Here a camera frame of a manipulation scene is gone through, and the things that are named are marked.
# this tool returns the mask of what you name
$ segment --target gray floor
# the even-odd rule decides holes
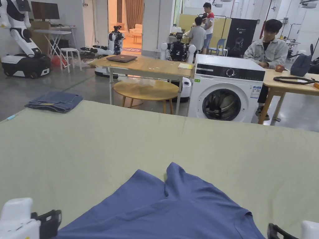
[[[48,91],[66,91],[82,95],[85,100],[109,104],[109,83],[94,74],[94,69],[71,69],[61,72],[55,69],[49,76],[36,80],[7,77],[0,70],[0,121],[24,109],[24,105]],[[274,97],[269,115],[275,111],[279,97]],[[121,105],[122,97],[115,93],[115,104]],[[161,102],[144,102],[135,109],[162,112]],[[181,103],[180,115],[186,116],[188,103]],[[286,94],[276,126],[319,132],[319,97]]]

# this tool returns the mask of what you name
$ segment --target man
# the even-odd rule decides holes
[[[211,38],[213,37],[215,15],[211,11],[210,3],[205,3],[203,7],[204,7],[205,13],[207,14],[207,18],[205,20],[205,26],[204,26],[204,29],[206,30],[206,39],[204,41],[203,54],[207,54],[207,49],[209,48],[209,44],[211,43]]]
[[[188,37],[191,39],[189,44],[196,46],[194,57],[196,56],[197,52],[202,50],[204,46],[204,40],[206,39],[206,31],[201,27],[202,21],[203,20],[201,17],[195,18],[196,26],[193,27],[188,34]]]
[[[244,58],[255,61],[263,68],[275,69],[276,65],[284,65],[287,55],[288,46],[285,41],[276,38],[282,28],[282,23],[276,19],[266,21],[264,37],[253,42],[245,52]],[[268,87],[263,85],[259,99],[256,115],[260,117],[268,95]]]

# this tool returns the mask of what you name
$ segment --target yellow notepad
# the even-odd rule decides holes
[[[193,65],[190,65],[190,64],[184,64],[184,63],[181,63],[178,68],[179,69],[189,69],[189,70],[192,70],[193,69]]]

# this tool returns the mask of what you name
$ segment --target washing machine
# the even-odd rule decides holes
[[[189,117],[251,122],[265,69],[248,59],[197,54]]]

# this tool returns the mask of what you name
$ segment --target gray jacket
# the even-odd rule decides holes
[[[245,52],[244,58],[251,59],[256,63],[267,62],[269,69],[275,69],[276,65],[284,65],[287,55],[288,46],[285,41],[275,38],[270,42],[266,53],[263,48],[263,38],[253,42]]]

